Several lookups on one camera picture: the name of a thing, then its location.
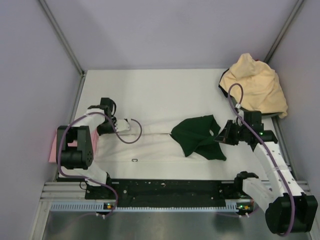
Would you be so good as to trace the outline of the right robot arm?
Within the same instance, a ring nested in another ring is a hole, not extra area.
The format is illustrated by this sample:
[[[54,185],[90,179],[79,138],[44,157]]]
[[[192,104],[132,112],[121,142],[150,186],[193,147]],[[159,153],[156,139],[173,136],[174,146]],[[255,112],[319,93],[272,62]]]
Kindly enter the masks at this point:
[[[270,187],[258,175],[242,171],[234,179],[233,192],[239,198],[250,196],[263,210],[273,234],[306,233],[312,229],[318,202],[296,182],[286,164],[272,130],[265,130],[260,111],[236,111],[215,141],[231,146],[245,142],[260,161]]]

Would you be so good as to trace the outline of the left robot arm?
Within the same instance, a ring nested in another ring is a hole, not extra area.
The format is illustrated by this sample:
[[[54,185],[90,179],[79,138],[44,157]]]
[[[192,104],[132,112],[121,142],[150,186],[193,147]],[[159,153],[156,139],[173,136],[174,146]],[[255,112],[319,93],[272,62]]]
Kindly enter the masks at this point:
[[[103,97],[100,104],[88,107],[85,115],[71,127],[61,125],[56,133],[56,162],[63,176],[85,178],[102,198],[109,198],[114,191],[108,183],[110,175],[94,162],[98,137],[113,134],[116,125],[115,102]]]

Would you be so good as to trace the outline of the white and green t shirt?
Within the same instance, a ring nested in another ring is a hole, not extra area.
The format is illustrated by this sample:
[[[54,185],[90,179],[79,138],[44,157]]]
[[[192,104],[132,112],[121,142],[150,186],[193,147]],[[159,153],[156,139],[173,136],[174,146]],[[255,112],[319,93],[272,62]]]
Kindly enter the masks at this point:
[[[214,141],[220,129],[213,115],[149,123],[142,128],[134,124],[130,131],[120,134],[128,144],[115,134],[100,136],[94,160],[97,163],[226,161],[220,144]]]

